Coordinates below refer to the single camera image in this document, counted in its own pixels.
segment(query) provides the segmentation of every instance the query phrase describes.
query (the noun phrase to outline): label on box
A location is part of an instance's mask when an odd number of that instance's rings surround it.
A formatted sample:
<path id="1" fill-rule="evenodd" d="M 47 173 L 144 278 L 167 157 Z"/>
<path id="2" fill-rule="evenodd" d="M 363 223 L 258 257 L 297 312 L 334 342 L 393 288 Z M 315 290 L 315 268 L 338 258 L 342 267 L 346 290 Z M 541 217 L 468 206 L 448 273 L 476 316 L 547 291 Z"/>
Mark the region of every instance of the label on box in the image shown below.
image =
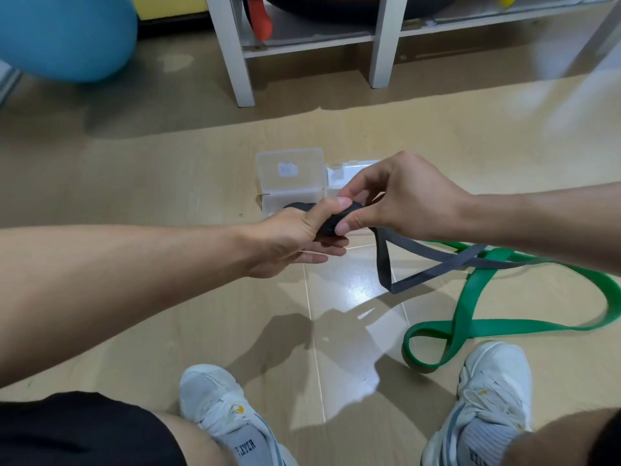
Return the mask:
<path id="1" fill-rule="evenodd" d="M 298 176 L 298 165 L 293 161 L 278 162 L 278 174 L 284 178 Z"/>

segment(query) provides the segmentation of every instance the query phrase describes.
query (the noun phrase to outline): white sneaker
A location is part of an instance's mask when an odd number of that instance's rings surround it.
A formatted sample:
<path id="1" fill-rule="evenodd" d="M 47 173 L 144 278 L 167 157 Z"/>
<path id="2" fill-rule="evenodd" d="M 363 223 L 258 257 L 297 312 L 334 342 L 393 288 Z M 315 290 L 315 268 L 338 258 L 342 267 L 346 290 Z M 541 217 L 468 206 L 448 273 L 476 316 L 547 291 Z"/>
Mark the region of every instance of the white sneaker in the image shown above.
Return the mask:
<path id="1" fill-rule="evenodd" d="M 520 347 L 485 342 L 466 359 L 457 403 L 423 451 L 422 466 L 457 466 L 457 440 L 472 419 L 530 431 L 532 378 Z"/>
<path id="2" fill-rule="evenodd" d="M 298 466 L 287 448 L 276 442 L 265 420 L 250 407 L 244 390 L 227 370 L 214 365 L 195 365 L 179 383 L 181 415 L 212 437 L 221 437 L 250 424 L 263 434 L 273 466 Z"/>

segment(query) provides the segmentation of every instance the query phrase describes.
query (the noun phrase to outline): hand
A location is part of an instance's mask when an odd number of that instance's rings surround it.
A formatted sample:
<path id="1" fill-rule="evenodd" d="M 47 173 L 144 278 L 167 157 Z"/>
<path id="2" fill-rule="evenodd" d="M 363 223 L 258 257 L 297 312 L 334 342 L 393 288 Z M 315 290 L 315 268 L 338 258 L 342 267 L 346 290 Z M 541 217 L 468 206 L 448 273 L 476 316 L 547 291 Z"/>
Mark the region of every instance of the hand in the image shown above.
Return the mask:
<path id="1" fill-rule="evenodd" d="M 339 195 L 367 207 L 339 222 L 338 235 L 391 227 L 418 240 L 455 239 L 471 197 L 423 157 L 407 151 L 361 170 Z"/>
<path id="2" fill-rule="evenodd" d="M 325 263 L 328 255 L 345 255 L 349 240 L 323 237 L 317 231 L 332 214 L 346 210 L 351 204 L 347 197 L 324 197 L 308 212 L 288 207 L 253 224 L 252 232 L 263 247 L 264 257 L 250 270 L 250 276 L 271 278 L 290 263 Z"/>

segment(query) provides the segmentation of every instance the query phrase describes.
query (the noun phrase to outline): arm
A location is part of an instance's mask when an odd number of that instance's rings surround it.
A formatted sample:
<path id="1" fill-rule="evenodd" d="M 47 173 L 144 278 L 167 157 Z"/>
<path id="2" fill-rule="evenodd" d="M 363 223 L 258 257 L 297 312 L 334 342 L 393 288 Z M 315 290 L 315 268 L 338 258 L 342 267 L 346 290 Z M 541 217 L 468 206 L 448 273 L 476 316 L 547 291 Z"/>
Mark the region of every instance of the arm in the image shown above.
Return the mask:
<path id="1" fill-rule="evenodd" d="M 339 235 L 392 227 L 412 239 L 488 243 L 621 274 L 621 248 L 614 245 L 621 183 L 471 195 L 422 157 L 400 152 L 358 173 L 341 195 L 368 207 L 343 219 Z"/>
<path id="2" fill-rule="evenodd" d="M 67 226 L 0 230 L 0 385 L 69 359 L 191 297 L 290 263 L 344 255 L 314 242 L 351 201 L 326 199 L 231 227 Z"/>

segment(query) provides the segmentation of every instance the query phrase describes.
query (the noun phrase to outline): forearm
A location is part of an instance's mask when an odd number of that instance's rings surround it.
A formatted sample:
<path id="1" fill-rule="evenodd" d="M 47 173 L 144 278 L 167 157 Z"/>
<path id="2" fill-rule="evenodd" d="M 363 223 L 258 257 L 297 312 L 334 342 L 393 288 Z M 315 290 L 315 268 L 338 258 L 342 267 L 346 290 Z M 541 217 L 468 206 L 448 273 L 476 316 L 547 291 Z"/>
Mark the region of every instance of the forearm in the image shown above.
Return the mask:
<path id="1" fill-rule="evenodd" d="M 0 385 L 244 276 L 261 258 L 246 232 L 242 226 L 0 231 Z"/>
<path id="2" fill-rule="evenodd" d="M 489 243 L 621 274 L 621 183 L 473 196 L 456 240 Z"/>

